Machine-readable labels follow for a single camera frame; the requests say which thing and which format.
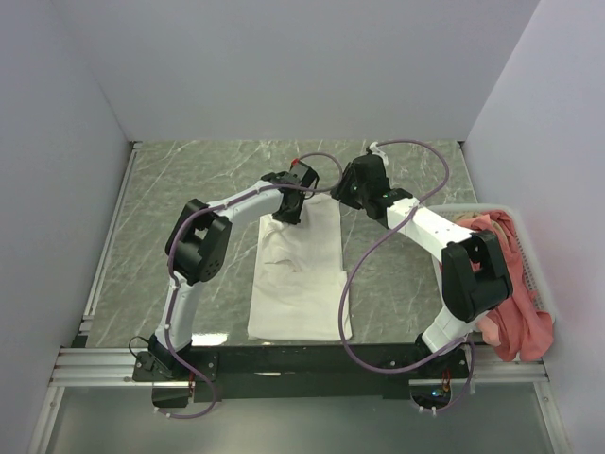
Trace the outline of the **white Coca-Cola t-shirt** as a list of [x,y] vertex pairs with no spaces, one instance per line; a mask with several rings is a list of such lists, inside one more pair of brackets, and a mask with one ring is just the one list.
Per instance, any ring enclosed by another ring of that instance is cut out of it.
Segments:
[[339,203],[319,194],[290,225],[259,220],[248,336],[264,341],[339,341],[337,314],[347,281]]

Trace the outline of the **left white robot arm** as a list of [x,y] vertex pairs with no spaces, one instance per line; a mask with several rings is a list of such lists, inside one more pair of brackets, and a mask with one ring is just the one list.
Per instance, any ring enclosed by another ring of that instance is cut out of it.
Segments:
[[305,194],[317,188],[318,173],[294,161],[288,171],[271,172],[251,187],[226,199],[204,203],[190,200],[165,245],[169,287],[164,313],[148,351],[155,368],[176,380],[188,371],[193,319],[204,284],[221,270],[233,228],[264,215],[295,225],[300,222]]

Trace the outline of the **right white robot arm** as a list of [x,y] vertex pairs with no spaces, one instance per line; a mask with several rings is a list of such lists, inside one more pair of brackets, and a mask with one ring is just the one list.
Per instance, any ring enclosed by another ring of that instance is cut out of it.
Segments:
[[439,375],[448,365],[445,346],[469,334],[513,293],[497,235],[461,227],[423,207],[404,189],[392,188],[384,160],[376,154],[346,165],[331,196],[412,240],[441,265],[442,309],[422,333],[425,348],[414,357],[420,374]]

